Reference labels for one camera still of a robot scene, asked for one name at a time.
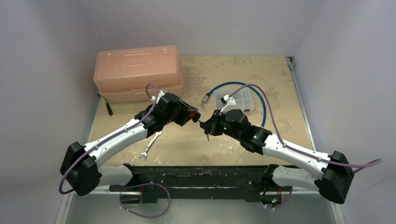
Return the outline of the orange black padlock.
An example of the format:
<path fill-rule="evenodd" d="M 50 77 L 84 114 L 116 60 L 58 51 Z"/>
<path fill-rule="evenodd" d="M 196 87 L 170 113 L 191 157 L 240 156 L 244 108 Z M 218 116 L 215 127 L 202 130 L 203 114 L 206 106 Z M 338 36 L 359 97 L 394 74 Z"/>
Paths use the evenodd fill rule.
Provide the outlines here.
<path fill-rule="evenodd" d="M 194 123 L 197 123 L 201 117 L 201 114 L 199 112 L 194 112 L 190 114 L 190 118 Z"/>

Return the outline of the black-headed key bunch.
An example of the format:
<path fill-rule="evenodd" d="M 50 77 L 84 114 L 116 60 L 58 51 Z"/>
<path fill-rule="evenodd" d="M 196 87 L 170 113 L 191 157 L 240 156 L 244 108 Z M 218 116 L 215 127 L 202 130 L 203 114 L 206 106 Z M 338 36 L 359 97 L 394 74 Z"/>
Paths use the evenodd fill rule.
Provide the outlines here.
<path fill-rule="evenodd" d="M 206 138 L 208 142 L 210 141 L 210 135 L 211 135 L 211 126 L 205 122 L 201 122 L 200 127 L 204 130 L 204 134 L 206 135 Z"/>

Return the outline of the blue cable lock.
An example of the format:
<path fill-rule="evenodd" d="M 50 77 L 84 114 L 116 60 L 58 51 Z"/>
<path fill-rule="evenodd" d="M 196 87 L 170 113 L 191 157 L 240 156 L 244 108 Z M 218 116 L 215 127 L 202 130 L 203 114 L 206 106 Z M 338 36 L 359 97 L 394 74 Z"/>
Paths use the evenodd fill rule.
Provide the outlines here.
<path fill-rule="evenodd" d="M 200 108 L 204 111 L 205 109 L 205 103 L 207 100 L 210 98 L 210 96 L 217 91 L 217 89 L 226 86 L 226 85 L 245 85 L 245 83 L 242 82 L 237 82 L 237 81 L 231 81 L 231 82 L 225 82 L 222 84 L 219 84 L 218 86 L 214 87 L 211 89 L 208 93 L 206 93 L 201 100 Z M 249 112 L 252 109 L 254 109 L 254 103 L 253 103 L 253 97 L 252 97 L 252 91 L 259 97 L 262 108 L 263 108 L 263 117 L 262 117 L 262 123 L 261 126 L 265 126 L 266 123 L 266 116 L 267 116 L 267 110 L 266 110 L 266 104 L 264 102 L 263 97 L 261 94 L 252 86 L 246 87 L 244 90 L 240 90 L 239 92 L 236 93 L 236 96 L 233 96 L 235 102 L 236 102 L 236 108 L 241 109 L 243 112 Z M 215 94 L 215 104 L 216 104 L 216 109 L 221 109 L 223 105 L 220 103 L 220 99 L 227 95 L 231 94 L 233 90 L 226 90 L 226 91 L 220 91 L 220 93 Z"/>

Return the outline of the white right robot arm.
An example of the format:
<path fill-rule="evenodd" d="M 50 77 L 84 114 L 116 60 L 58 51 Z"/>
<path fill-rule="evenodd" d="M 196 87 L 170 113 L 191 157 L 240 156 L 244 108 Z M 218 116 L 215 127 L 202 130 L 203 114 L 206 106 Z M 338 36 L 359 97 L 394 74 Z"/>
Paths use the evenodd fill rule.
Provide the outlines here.
<path fill-rule="evenodd" d="M 225 114 L 215 110 L 205 122 L 199 123 L 206 135 L 227 135 L 240 142 L 247 151 L 286 161 L 296 169 L 278 166 L 262 177 L 263 186 L 293 186 L 318 191 L 325 199 L 344 204 L 354 171 L 346 156 L 316 152 L 279 138 L 271 131 L 252 125 L 239 109 Z"/>

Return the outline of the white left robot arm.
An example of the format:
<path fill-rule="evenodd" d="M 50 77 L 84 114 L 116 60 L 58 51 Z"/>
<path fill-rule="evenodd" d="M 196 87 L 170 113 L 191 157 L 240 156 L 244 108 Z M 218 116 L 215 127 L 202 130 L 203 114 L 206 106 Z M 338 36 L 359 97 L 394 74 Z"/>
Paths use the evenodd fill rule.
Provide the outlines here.
<path fill-rule="evenodd" d="M 113 184 L 122 185 L 128 191 L 137 189 L 139 178 L 127 167 L 103 168 L 103 165 L 130 145 L 152 136 L 147 148 L 139 155 L 146 159 L 165 125 L 174 122 L 183 126 L 190 120 L 196 123 L 200 119 L 198 108 L 190 106 L 175 94 L 160 92 L 152 97 L 152 102 L 123 127 L 105 137 L 84 145 L 78 142 L 69 145 L 60 168 L 63 177 L 59 193 L 65 195 L 75 191 L 79 196 L 84 196 L 97 186 Z"/>

